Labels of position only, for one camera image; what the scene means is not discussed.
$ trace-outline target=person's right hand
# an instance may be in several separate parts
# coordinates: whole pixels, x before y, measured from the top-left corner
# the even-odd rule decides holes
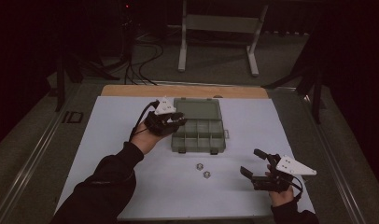
[[[292,186],[289,186],[288,190],[280,193],[276,191],[269,191],[269,197],[272,201],[272,207],[277,207],[294,200],[294,189]]]

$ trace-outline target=black sleeve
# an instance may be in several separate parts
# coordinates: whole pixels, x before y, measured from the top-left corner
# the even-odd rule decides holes
[[[94,174],[76,185],[50,223],[117,223],[134,193],[133,168],[142,159],[140,149],[127,142],[117,155],[104,157]]]
[[[295,200],[277,207],[271,207],[276,224],[318,224],[317,216],[308,211],[298,212]]]

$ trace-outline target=person's left hand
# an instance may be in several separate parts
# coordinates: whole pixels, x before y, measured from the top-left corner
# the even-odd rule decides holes
[[[157,136],[153,134],[147,129],[144,121],[138,125],[136,133],[131,142],[135,144],[144,155],[148,154],[161,139],[167,136]]]

